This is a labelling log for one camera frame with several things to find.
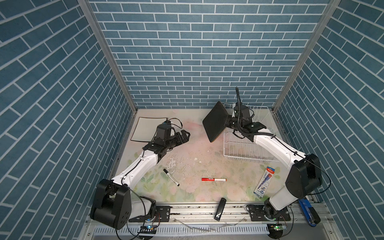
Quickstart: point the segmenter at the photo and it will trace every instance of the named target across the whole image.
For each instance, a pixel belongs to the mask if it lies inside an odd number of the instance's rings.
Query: wire basket
[[[226,109],[230,109],[232,114],[233,104],[224,103]],[[253,122],[261,122],[273,134],[277,133],[271,111],[266,106],[248,106],[253,110],[255,115],[252,117]],[[226,127],[224,130],[224,157],[233,160],[243,160],[250,162],[265,163],[266,161],[279,161],[263,147],[251,142],[248,138],[240,139],[233,134],[233,129]]]

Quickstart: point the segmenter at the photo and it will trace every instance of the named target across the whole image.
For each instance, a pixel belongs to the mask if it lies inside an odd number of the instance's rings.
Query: robotic arm
[[[170,150],[189,141],[189,132],[175,132],[170,121],[157,126],[154,140],[143,147],[140,156],[111,180],[103,179],[96,186],[90,217],[117,230],[134,217],[152,219],[156,201],[147,197],[131,200],[133,189],[144,174]]]
[[[319,158],[289,146],[280,138],[269,131],[260,122],[252,122],[252,116],[247,106],[240,100],[236,87],[237,103],[233,105],[233,114],[228,115],[221,102],[203,120],[203,125],[210,142],[213,142],[226,128],[232,128],[233,134],[240,133],[243,137],[265,148],[273,154],[289,170],[285,185],[264,204],[265,216],[269,219],[276,218],[280,211],[297,199],[304,198],[307,194],[322,184]]]

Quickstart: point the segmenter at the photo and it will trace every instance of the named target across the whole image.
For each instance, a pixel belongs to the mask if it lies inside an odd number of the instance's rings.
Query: floral tabletop
[[[139,117],[179,118],[183,129],[191,133],[189,142],[175,147],[150,169],[134,191],[157,202],[217,202],[222,197],[227,201],[264,201],[284,184],[288,171],[280,162],[248,162],[225,158],[223,134],[210,143],[202,125],[209,109],[140,109]],[[128,141],[117,172],[123,171],[142,152],[142,142]],[[265,168],[275,169],[270,185],[262,199],[254,193]],[[167,169],[180,186],[164,173]],[[226,182],[203,182],[202,177],[226,178]]]

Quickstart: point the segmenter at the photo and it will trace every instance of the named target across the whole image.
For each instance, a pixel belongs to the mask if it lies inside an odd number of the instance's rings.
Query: blue tile wall
[[[321,198],[344,239],[383,237],[383,12],[381,0],[342,0],[278,110],[331,177]]]
[[[91,0],[139,108],[272,106],[328,0]]]
[[[132,110],[76,0],[0,16],[0,239],[77,239]]]

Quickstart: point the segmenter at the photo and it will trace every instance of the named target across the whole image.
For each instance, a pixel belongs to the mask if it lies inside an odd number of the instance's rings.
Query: black mounting plate
[[[156,212],[160,213],[160,222],[169,222],[170,206],[156,206]],[[159,215],[155,214],[154,223],[159,222]],[[139,217],[131,218],[129,222],[143,222]]]
[[[267,219],[264,216],[263,207],[264,205],[253,205],[253,204],[247,205],[247,209],[250,212],[249,216],[251,217],[251,221],[253,222],[269,221],[269,219]],[[283,208],[280,211],[280,220],[284,221],[284,219],[286,222],[291,220],[291,216],[289,215],[287,207]]]

